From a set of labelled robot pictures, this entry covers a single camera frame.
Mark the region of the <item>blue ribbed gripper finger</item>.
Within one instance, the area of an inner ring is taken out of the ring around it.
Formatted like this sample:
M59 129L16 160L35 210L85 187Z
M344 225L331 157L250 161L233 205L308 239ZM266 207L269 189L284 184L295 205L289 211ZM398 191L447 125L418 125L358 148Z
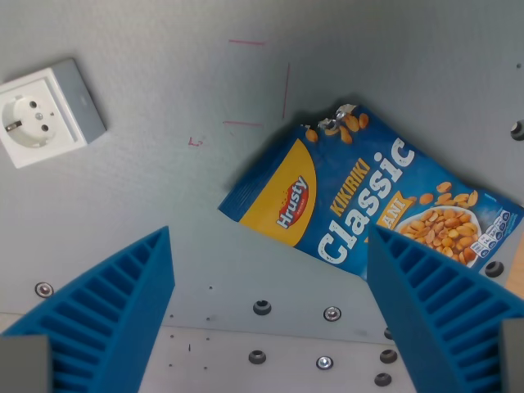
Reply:
M499 332L523 301L476 271L381 226L368 285L418 392L501 392Z
M174 287L163 227L79 275L3 335L50 341L54 392L137 392Z

